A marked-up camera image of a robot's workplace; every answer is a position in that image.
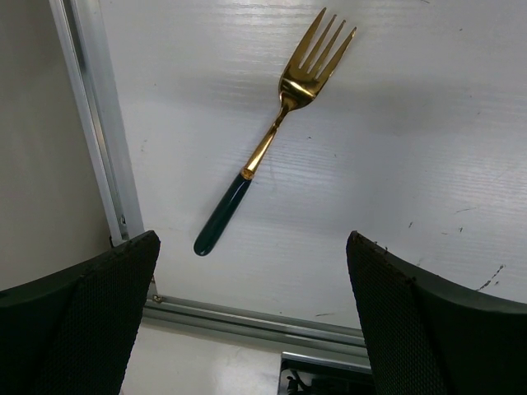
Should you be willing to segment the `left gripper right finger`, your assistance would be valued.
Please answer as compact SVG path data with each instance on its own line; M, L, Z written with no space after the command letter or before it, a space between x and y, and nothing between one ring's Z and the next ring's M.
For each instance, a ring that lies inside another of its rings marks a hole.
M353 231L347 267L379 394L524 394L526 306L455 284Z

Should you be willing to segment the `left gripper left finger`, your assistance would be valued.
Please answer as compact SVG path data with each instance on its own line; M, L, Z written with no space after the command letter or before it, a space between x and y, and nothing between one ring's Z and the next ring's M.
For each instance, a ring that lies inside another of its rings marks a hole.
M118 394L161 249L149 230L1 293L3 394Z

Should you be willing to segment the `gold fork black handle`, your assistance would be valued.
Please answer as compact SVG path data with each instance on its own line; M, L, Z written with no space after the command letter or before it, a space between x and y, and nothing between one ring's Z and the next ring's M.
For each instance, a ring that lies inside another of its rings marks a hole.
M331 17L318 39L314 39L326 11L325 7L322 8L312 21L283 69L278 83L280 109L277 117L198 234L193 246L196 255L203 257L212 252L245 197L284 118L294 110L305 108L317 98L352 42L356 28L352 28L338 49L333 49L346 21L341 21L329 40L325 39L336 16Z

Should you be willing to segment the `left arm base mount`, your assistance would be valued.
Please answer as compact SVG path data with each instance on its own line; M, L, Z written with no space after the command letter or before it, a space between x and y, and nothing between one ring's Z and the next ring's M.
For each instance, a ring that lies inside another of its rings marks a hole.
M376 394L368 367L284 352L278 394Z

